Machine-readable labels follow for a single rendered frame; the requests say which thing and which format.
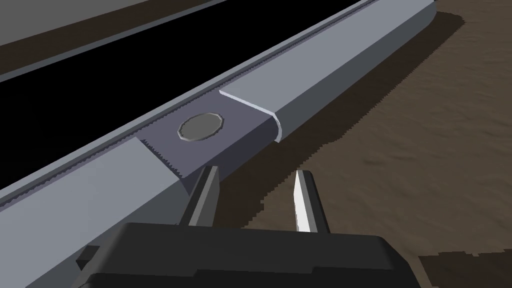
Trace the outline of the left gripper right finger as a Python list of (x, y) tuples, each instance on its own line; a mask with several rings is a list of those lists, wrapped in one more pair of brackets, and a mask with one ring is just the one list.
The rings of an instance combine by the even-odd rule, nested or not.
[(299, 232), (330, 232), (320, 195), (309, 170), (297, 170), (293, 188), (296, 230)]

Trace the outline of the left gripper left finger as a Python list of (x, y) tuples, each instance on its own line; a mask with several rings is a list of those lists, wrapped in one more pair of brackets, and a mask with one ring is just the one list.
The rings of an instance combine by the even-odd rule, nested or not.
[(179, 225), (211, 227), (214, 222), (219, 193), (219, 168), (205, 166), (192, 190)]

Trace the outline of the black appliance door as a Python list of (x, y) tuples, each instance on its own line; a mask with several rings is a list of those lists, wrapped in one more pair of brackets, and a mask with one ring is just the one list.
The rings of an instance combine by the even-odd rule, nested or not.
[(0, 82), (0, 189), (359, 0), (224, 0)]

